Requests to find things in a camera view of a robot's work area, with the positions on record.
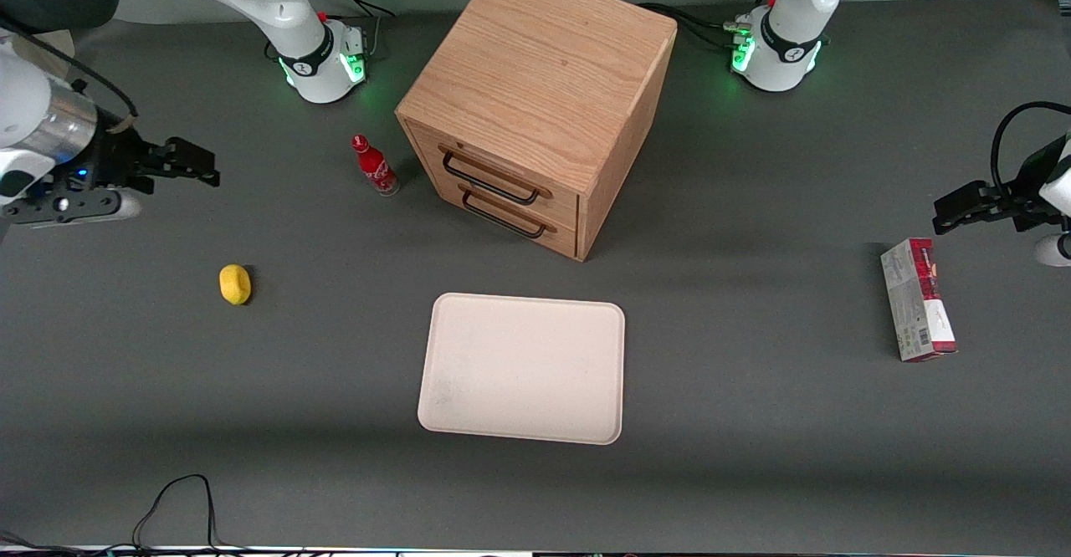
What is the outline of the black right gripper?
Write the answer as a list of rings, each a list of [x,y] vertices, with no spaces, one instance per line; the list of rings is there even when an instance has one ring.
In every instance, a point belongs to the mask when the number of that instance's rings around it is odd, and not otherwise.
[[[80,189],[126,189],[152,195],[156,177],[185,177],[210,187],[218,187],[215,154],[201,146],[171,137],[165,145],[145,141],[138,131],[130,127],[110,133],[116,118],[103,118],[92,141],[80,156]]]

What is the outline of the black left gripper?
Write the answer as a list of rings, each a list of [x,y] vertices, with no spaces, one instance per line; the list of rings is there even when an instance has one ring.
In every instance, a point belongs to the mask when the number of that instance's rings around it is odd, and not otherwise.
[[[1068,172],[1068,163],[1064,164],[1067,159],[1068,138],[1061,137],[1022,162],[1017,176],[1002,185],[1002,197],[1001,191],[983,180],[967,182],[949,192],[934,202],[934,234],[945,236],[969,224],[1001,221],[1005,213],[995,209],[1001,199],[1019,234],[1047,225],[1066,230],[1068,207],[1052,204],[1042,196],[1042,189],[1057,172]]]

